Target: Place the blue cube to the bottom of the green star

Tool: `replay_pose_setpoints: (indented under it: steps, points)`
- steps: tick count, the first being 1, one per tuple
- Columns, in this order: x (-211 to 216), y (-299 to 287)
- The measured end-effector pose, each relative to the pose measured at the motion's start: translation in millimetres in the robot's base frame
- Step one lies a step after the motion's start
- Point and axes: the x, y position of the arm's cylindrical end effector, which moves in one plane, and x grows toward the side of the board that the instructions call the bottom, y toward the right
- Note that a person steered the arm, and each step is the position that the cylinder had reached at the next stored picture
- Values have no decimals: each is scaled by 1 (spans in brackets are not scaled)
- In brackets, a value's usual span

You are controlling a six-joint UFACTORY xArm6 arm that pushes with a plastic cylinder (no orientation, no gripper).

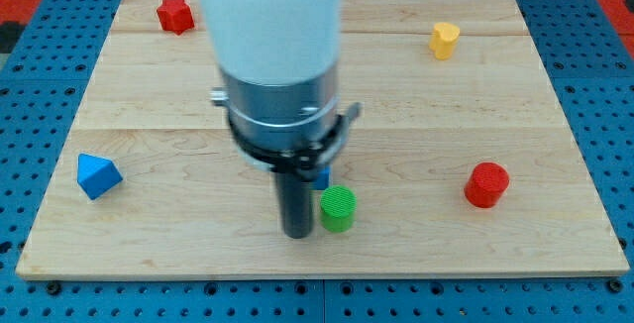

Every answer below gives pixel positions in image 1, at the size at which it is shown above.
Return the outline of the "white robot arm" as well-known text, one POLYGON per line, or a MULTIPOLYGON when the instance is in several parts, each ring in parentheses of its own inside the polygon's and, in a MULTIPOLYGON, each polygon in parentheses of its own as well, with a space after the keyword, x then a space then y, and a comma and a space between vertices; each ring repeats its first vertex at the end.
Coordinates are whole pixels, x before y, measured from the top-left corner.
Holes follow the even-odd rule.
POLYGON ((337 111, 342 0, 199 0, 232 137, 271 172, 286 236, 313 228, 312 185, 345 146, 362 106, 337 111))

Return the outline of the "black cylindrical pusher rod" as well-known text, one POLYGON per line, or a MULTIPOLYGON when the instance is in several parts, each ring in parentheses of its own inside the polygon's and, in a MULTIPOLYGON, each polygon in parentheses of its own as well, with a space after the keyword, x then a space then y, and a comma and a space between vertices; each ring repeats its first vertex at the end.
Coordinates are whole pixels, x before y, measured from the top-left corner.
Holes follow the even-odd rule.
POLYGON ((284 234, 292 239, 309 236, 313 229, 312 182, 295 174, 276 173, 274 183, 284 234))

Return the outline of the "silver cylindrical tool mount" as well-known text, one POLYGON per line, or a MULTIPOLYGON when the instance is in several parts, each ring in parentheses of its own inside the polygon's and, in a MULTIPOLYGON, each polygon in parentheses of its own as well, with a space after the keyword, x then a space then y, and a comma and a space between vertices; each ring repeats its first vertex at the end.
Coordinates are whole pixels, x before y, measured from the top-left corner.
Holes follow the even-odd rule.
POLYGON ((239 152, 252 166, 314 181, 347 143, 362 112, 355 102, 338 113, 337 67, 301 81, 265 84, 221 72, 211 102, 226 109, 239 152))

